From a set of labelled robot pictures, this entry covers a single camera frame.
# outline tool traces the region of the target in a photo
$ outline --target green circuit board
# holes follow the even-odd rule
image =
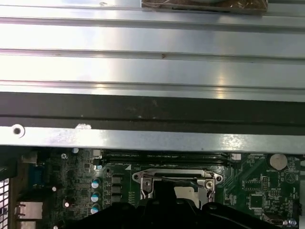
[[[240,154],[232,160],[229,154],[182,154],[156,152],[56,149],[44,163],[45,183],[60,181],[63,188],[53,197],[51,211],[44,216],[52,228],[60,219],[82,219],[92,213],[93,205],[107,208],[113,202],[140,201],[140,184],[132,175],[149,168],[204,169],[221,174],[223,182],[216,186],[215,201],[233,207],[282,228],[298,228],[300,205],[300,158],[286,155],[286,166],[276,170],[270,166],[271,155]],[[98,188],[92,181],[98,179]],[[100,194],[96,203],[92,195]],[[64,208],[62,200],[74,196],[76,201]]]
[[[216,186],[215,201],[262,220],[282,223],[285,220],[298,221],[300,160],[287,156],[287,167],[282,171],[268,165],[268,155],[242,154],[241,160],[229,165],[158,165],[158,164],[106,164],[100,172],[104,181],[103,207],[111,204],[109,187],[111,178],[120,176],[121,201],[137,205],[140,200],[140,185],[132,175],[149,168],[206,169],[224,176],[224,182]]]

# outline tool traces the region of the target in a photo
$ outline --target vent grille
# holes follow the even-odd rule
[[[0,181],[0,229],[8,229],[9,179]]]

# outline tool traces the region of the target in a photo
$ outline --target integrated circuit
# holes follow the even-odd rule
[[[263,195],[252,194],[250,196],[250,209],[262,209],[263,208]]]

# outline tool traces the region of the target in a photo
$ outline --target brown cardboard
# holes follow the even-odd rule
[[[142,7],[174,10],[207,10],[246,14],[267,11],[266,0],[224,0],[216,3],[199,3],[191,0],[142,0]]]

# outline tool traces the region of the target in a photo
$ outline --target motherboard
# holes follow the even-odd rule
[[[28,189],[50,193],[41,228],[61,229],[114,202],[141,205],[153,198],[160,180],[174,182],[177,197],[197,208],[215,201],[282,228],[298,228],[300,162],[282,154],[53,148],[38,150]]]

